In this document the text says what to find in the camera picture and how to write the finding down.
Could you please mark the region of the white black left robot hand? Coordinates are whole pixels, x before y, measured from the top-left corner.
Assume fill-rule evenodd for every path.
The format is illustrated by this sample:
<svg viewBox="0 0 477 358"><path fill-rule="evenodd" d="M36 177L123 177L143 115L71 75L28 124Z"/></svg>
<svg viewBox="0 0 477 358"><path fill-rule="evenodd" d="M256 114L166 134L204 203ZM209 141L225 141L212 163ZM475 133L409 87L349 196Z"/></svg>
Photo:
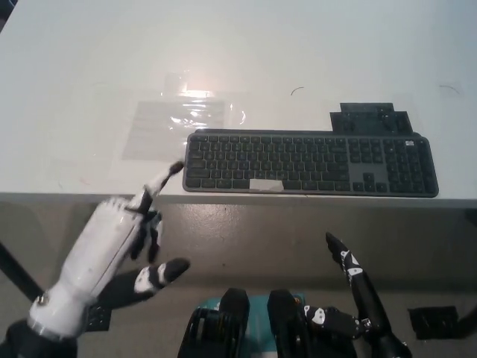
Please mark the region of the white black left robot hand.
<svg viewBox="0 0 477 358"><path fill-rule="evenodd" d="M184 167L173 163L130 200L101 202L69 252L58 281L33 303L28 325L53 340L84 332L87 313L113 279L126 256L137 256L140 230L154 216L152 203L168 180Z"/></svg>

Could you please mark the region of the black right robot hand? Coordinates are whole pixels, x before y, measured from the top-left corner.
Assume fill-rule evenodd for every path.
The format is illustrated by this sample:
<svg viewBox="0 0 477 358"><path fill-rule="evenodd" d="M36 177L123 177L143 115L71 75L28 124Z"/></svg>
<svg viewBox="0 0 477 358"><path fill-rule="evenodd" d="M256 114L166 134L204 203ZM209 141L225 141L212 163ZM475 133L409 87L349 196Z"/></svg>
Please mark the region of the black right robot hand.
<svg viewBox="0 0 477 358"><path fill-rule="evenodd" d="M305 305L303 313L309 328L351 340L363 338L371 347L372 357L411 357L408 346L392 331L381 299L352 251L330 232L326 233L326 243L333 260L346 276L358 315L355 317L334 307Z"/></svg>

